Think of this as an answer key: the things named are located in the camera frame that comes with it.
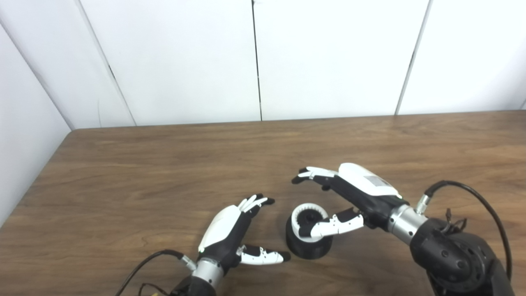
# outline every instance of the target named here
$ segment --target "black cable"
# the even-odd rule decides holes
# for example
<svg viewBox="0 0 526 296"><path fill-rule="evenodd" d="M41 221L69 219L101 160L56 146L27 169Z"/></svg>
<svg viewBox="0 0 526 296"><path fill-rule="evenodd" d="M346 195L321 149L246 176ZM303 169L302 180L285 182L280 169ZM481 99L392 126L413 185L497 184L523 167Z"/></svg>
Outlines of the black cable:
<svg viewBox="0 0 526 296"><path fill-rule="evenodd" d="M473 189L473 188L471 188L471 187L469 187L469 186L467 186L465 184L462 184L460 182L443 180L443 181L437 182L437 183L433 184L432 186L430 186L424 192L424 194L429 196L429 198L431 198L431 197L433 197L433 194L435 193L436 190L438 190L438 189L440 189L440 188L442 188L444 186L448 186L448 185L460 187L460 188L468 191L469 193L473 194L482 203L482 205L484 205L486 210L488 210L488 212L491 214L491 216L495 220L495 223L497 224L497 227L499 228L500 237L502 239L502 244L504 245L504 252L506 254L506 275L508 276L508 279L511 281L511 273L512 273L513 266L512 266L512 260L511 260L510 242L508 241L508 236L506 235L506 230L504 229L504 225L502 225L502 221L500 221L499 215L497 215L497 213L491 207L489 202L485 198L483 198L482 195L480 195L480 193L478 193L475 189Z"/></svg>
<svg viewBox="0 0 526 296"><path fill-rule="evenodd" d="M143 283L142 285L140 285L139 295L138 296L143 296L143 289L146 286L150 286L150 287L156 289L159 293L163 294L164 296L169 296L168 292L163 290L161 287L159 287L157 285L154 285L154 284L150 284L150 283Z"/></svg>
<svg viewBox="0 0 526 296"><path fill-rule="evenodd" d="M137 271L139 271L139 269L141 269L141 267L144 266L144 264L148 263L148 261L150 261L151 259L153 259L155 257L159 257L161 255L172 255L172 256L177 257L177 259L179 259L179 260L181 260L183 258L183 256L184 256L182 253L174 251L174 250L162 250L162 251L153 253L152 255L146 257L146 259L144 259L141 263L139 263L139 265L137 265L132 270L132 272L128 275L128 277L124 280L123 284L120 286L120 289L117 291L117 293L115 293L115 296L120 296L122 294L122 292L124 291L126 286L132 280L133 276L137 273Z"/></svg>

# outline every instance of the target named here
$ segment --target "black fingertip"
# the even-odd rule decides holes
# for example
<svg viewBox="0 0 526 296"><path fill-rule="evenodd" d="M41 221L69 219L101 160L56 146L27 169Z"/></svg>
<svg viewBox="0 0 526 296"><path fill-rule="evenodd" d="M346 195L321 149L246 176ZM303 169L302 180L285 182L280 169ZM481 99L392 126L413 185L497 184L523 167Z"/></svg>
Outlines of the black fingertip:
<svg viewBox="0 0 526 296"><path fill-rule="evenodd" d="M246 212L246 214L249 215L251 218L254 218L259 213L259 209L261 209L261 207L255 206L248 212Z"/></svg>
<svg viewBox="0 0 526 296"><path fill-rule="evenodd" d="M299 183L303 182L304 180L305 180L305 178L295 176L294 179L291 180L291 182L292 182L292 184L299 184Z"/></svg>
<svg viewBox="0 0 526 296"><path fill-rule="evenodd" d="M278 252L283 257L283 262L290 261L290 253L289 252Z"/></svg>

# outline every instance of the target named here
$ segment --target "wood grain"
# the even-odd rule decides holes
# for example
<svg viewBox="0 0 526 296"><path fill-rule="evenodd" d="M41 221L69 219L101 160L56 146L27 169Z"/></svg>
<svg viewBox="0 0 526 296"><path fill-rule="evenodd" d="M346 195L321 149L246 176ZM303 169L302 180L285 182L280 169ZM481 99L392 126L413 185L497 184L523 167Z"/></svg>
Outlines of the wood grain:
<svg viewBox="0 0 526 296"><path fill-rule="evenodd" d="M355 162L412 204L432 183L464 182L500 214L526 294L526 111L89 129L72 132L0 229L2 295L112 295L144 257L173 248L195 258L223 207L262 192L276 204L245 242L286 250L285 221L300 203L329 213L350 205L314 183L292 185L307 165ZM467 217L504 259L490 215L468 193L444 189L428 210ZM132 281L171 289L187 271L158 258ZM229 272L220 295L431 295L408 247L381 230L334 239L319 260L293 257Z"/></svg>

